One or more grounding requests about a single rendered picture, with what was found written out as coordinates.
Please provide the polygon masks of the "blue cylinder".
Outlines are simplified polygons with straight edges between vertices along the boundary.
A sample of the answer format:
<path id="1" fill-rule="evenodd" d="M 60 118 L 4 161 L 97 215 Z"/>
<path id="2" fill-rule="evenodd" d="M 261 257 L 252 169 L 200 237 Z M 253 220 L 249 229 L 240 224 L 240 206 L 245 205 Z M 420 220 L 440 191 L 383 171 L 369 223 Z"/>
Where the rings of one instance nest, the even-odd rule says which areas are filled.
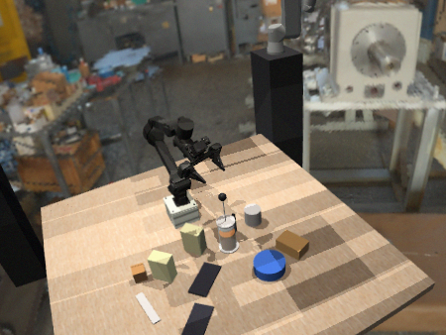
<path id="1" fill-rule="evenodd" d="M 285 273 L 284 255 L 277 250 L 262 251 L 253 259 L 254 273 L 263 281 L 273 281 L 283 277 Z"/>

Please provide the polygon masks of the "glass french press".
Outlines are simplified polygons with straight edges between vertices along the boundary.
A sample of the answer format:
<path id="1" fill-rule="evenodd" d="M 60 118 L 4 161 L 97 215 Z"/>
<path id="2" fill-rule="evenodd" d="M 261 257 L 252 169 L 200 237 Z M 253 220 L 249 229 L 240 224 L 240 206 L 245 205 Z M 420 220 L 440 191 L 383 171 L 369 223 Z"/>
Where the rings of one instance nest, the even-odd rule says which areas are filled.
<path id="1" fill-rule="evenodd" d="M 216 220 L 216 225 L 219 234 L 219 250 L 224 254 L 233 254 L 239 249 L 239 242 L 237 241 L 237 224 L 236 215 L 225 215 L 224 201 L 227 196 L 225 193 L 218 195 L 220 201 L 223 202 L 224 215 Z"/>

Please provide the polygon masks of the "small orange cube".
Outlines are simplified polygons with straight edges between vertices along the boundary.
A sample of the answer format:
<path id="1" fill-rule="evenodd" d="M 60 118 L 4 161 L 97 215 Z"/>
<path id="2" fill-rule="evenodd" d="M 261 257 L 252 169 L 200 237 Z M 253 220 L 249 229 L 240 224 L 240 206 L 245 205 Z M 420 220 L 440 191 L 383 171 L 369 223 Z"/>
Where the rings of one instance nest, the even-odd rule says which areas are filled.
<path id="1" fill-rule="evenodd" d="M 147 271 L 145 269 L 144 263 L 132 265 L 130 267 L 132 269 L 132 274 L 136 283 L 148 280 Z"/>

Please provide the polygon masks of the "white flat bar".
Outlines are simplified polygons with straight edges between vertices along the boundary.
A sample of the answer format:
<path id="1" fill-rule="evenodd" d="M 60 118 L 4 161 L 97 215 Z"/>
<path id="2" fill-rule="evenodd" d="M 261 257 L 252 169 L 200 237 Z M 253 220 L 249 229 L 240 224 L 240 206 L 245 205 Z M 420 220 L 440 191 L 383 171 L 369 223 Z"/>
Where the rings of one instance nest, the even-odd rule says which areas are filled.
<path id="1" fill-rule="evenodd" d="M 141 293 L 137 294 L 135 297 L 138 299 L 139 303 L 141 304 L 141 306 L 145 310 L 147 316 L 149 316 L 149 318 L 152 321 L 152 323 L 154 325 L 156 323 L 158 323 L 160 321 L 160 319 L 159 319 L 157 313 L 155 312 L 155 310 L 153 309 L 152 305 L 147 300 L 147 298 L 144 295 L 144 293 L 141 292 Z"/>

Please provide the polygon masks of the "orange rectangular block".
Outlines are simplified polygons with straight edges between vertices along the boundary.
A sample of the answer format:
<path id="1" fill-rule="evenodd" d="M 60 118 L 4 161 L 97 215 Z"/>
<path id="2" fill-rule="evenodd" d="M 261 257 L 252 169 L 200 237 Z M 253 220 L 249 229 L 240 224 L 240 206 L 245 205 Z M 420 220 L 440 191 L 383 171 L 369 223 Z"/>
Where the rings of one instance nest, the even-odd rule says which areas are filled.
<path id="1" fill-rule="evenodd" d="M 300 260 L 309 251 L 309 241 L 285 230 L 276 239 L 276 248 L 292 258 Z"/>

